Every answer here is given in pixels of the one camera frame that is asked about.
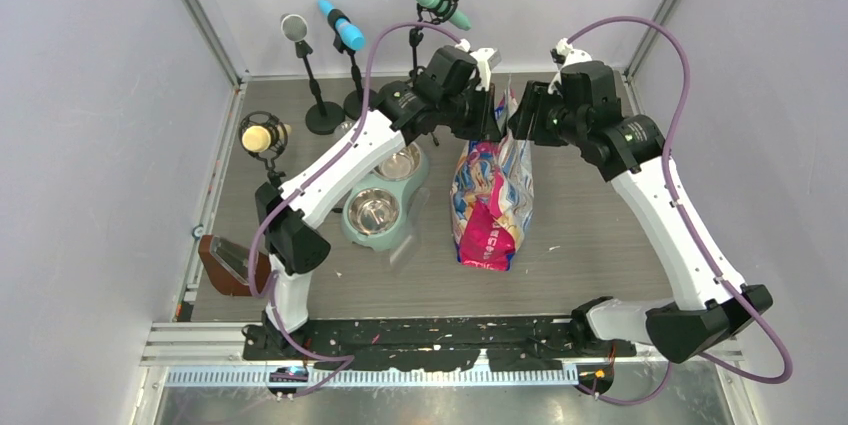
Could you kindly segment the colourful cat food bag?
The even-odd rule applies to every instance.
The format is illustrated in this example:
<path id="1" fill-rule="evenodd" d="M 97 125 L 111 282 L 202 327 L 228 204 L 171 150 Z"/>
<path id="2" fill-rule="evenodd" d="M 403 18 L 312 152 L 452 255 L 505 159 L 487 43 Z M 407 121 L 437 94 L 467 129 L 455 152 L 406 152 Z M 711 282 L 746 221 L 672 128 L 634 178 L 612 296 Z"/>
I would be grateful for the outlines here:
<path id="1" fill-rule="evenodd" d="M 457 261 L 467 267 L 508 271 L 533 216 L 530 144 L 509 130 L 497 142 L 467 141 L 450 200 Z"/>

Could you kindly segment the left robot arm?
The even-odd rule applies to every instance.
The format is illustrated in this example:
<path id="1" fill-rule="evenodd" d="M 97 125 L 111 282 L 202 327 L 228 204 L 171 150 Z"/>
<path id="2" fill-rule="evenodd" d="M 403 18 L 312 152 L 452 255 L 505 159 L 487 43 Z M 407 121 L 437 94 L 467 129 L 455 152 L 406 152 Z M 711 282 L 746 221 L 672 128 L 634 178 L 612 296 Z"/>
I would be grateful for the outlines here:
<path id="1" fill-rule="evenodd" d="M 331 250 L 318 228 L 331 209 L 379 164 L 438 126 L 465 140 L 499 140 L 491 75 L 500 61 L 495 48 L 439 48 L 416 78 L 382 86 L 354 128 L 305 171 L 260 189 L 264 216 L 255 237 L 272 264 L 268 345 L 280 357 L 305 350 L 311 274 Z"/>

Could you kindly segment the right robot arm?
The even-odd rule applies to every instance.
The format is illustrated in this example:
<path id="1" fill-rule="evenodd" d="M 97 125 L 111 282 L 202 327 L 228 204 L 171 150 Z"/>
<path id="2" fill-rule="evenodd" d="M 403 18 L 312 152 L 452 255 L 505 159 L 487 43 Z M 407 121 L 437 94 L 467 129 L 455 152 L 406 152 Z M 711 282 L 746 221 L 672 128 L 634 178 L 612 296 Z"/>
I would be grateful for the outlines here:
<path id="1" fill-rule="evenodd" d="M 622 301 L 604 296 L 571 313 L 571 342 L 596 355 L 612 340 L 651 345 L 683 363 L 737 335 L 773 297 L 750 284 L 723 257 L 675 183 L 662 156 L 664 136 L 645 115 L 622 112 L 613 70 L 600 61 L 564 66 L 551 82 L 527 82 L 508 126 L 535 145 L 572 145 L 625 201 L 642 226 L 672 290 L 669 299 Z"/>

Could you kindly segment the green double pet bowl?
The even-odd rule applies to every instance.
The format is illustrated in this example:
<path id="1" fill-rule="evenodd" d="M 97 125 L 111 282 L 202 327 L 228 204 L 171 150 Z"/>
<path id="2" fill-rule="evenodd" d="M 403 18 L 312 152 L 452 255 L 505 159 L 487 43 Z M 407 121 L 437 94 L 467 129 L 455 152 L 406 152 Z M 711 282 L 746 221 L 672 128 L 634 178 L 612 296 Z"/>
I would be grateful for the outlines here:
<path id="1" fill-rule="evenodd" d="M 426 187 L 429 169 L 427 155 L 415 143 L 374 167 L 353 187 L 342 207 L 346 238 L 376 252 L 390 252 L 398 241 L 410 197 Z"/>

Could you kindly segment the green microphone on tripod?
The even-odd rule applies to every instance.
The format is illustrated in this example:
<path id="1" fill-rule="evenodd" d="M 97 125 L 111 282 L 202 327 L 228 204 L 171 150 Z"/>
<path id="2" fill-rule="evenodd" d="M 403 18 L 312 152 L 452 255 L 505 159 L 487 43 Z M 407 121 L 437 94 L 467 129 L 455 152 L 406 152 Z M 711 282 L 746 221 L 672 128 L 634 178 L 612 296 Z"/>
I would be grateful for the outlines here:
<path id="1" fill-rule="evenodd" d="M 461 31 L 469 31 L 472 24 L 459 9 L 460 0 L 415 0 L 419 23 L 440 25 L 450 23 Z"/>

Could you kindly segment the clear plastic scoop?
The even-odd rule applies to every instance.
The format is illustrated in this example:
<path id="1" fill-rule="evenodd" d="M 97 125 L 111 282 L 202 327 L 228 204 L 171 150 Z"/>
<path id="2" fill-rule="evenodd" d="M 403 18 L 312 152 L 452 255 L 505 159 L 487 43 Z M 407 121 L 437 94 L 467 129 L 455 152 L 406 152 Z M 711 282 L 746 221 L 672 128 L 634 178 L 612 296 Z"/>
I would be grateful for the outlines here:
<path id="1" fill-rule="evenodd" d="M 393 273 L 399 273 L 414 258 L 422 243 L 419 227 L 420 216 L 430 198 L 430 190 L 421 187 L 410 197 L 407 215 L 403 227 L 397 236 L 398 241 L 389 254 L 389 266 Z"/>

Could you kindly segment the silver round microphone stand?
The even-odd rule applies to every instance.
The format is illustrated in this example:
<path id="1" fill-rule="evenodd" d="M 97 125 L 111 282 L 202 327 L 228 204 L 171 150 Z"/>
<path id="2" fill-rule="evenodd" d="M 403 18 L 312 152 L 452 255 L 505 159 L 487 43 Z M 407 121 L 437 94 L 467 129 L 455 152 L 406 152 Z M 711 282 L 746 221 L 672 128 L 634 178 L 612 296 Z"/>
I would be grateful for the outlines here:
<path id="1" fill-rule="evenodd" d="M 284 14 L 281 16 L 280 29 L 283 36 L 294 43 L 296 56 L 304 64 L 308 85 L 314 99 L 314 104 L 306 112 L 306 127 L 316 135 L 331 135 L 345 120 L 345 114 L 340 105 L 323 99 L 320 84 L 314 76 L 309 61 L 313 49 L 306 41 L 307 22 L 301 15 Z"/>

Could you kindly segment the blue microphone on stand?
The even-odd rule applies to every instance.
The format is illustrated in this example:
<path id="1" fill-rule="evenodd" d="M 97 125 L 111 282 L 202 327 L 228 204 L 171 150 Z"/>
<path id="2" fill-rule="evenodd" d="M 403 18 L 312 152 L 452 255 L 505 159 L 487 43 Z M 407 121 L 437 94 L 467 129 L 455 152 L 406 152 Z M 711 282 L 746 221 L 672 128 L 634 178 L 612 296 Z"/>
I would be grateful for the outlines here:
<path id="1" fill-rule="evenodd" d="M 366 38 L 348 16 L 330 1 L 317 0 L 317 5 L 335 33 L 334 48 L 350 59 L 350 74 L 354 90 L 345 97 L 342 108 L 348 118 L 356 121 L 362 114 L 363 101 L 365 99 L 374 101 L 377 97 L 376 92 L 364 84 L 361 69 L 356 61 L 356 53 L 365 47 Z"/>

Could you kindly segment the yellow microphone on tripod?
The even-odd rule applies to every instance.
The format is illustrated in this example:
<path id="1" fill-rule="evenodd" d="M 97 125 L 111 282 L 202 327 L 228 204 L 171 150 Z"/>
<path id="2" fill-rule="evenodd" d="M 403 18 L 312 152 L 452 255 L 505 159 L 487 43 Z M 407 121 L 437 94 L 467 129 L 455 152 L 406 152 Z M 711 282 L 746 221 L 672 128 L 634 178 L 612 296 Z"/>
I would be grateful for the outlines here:
<path id="1" fill-rule="evenodd" d="M 277 170 L 276 161 L 288 146 L 292 127 L 270 112 L 256 111 L 241 120 L 238 133 L 243 150 L 263 164 L 269 182 L 279 187 L 285 173 Z"/>

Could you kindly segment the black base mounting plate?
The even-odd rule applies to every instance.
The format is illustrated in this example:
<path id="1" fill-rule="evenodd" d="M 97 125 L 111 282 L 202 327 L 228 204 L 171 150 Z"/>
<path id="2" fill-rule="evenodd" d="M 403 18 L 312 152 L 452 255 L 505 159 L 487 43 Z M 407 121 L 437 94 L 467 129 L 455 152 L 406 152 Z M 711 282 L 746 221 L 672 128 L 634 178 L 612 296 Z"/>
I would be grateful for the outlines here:
<path id="1" fill-rule="evenodd" d="M 285 339 L 264 317 L 241 329 L 248 361 L 296 360 L 318 370 L 466 371 L 485 359 L 494 371 L 547 371 L 562 359 L 629 358 L 634 344 L 588 342 L 566 317 L 493 316 L 309 320 Z"/>

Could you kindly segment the brown metronome box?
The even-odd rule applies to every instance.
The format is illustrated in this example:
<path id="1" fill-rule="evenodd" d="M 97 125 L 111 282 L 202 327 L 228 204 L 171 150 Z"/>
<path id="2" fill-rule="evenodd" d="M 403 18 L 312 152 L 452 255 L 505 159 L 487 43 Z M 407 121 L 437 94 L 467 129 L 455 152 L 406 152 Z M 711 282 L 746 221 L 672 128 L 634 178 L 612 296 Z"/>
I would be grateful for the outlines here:
<path id="1" fill-rule="evenodd" d="M 217 235 L 203 235 L 198 256 L 212 287 L 221 295 L 249 297 L 249 249 Z"/>

